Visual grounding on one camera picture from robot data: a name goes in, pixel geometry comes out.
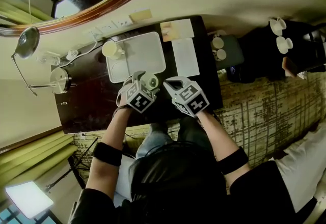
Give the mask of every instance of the leg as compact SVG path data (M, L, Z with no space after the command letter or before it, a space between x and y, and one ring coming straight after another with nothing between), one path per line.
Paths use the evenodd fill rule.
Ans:
M213 148L209 142L206 132L197 123L195 118L185 117L180 120L180 131L178 141L192 142L205 150L213 153Z
M136 153L136 160L145 157L146 154L153 153L163 145L172 143L173 140L168 135L168 128L162 124L151 124L148 135L139 146Z

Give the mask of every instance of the sleeve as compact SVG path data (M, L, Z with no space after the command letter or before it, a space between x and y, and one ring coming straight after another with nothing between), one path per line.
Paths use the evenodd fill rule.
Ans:
M116 218L116 208L108 195L99 190L84 189L69 224L115 223Z
M237 215L250 223L291 223L295 211L274 161L252 169L230 187Z

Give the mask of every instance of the arm band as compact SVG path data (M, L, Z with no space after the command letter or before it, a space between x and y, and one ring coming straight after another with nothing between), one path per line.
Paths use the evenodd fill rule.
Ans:
M121 164L122 151L105 143L98 143L94 149L93 157L119 167Z
M240 147L236 152L219 161L221 172L226 175L244 166L249 161L245 151Z

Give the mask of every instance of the sticky note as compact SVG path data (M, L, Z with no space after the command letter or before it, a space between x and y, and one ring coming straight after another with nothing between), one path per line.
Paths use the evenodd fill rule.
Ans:
M133 22L138 22L138 21L142 21L145 19L150 19L153 16L152 16L151 10L147 9L147 10L141 10L141 11L134 12L134 13L130 14L129 17L133 20Z
M188 39L195 36L190 19L174 20L160 24L163 41Z

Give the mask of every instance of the white paper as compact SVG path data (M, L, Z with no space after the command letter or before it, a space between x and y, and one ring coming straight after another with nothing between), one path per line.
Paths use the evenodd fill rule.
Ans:
M172 21L177 24L180 39L193 38L195 36L192 22L190 19L181 19Z
M178 39L171 42L178 76L199 75L193 39Z

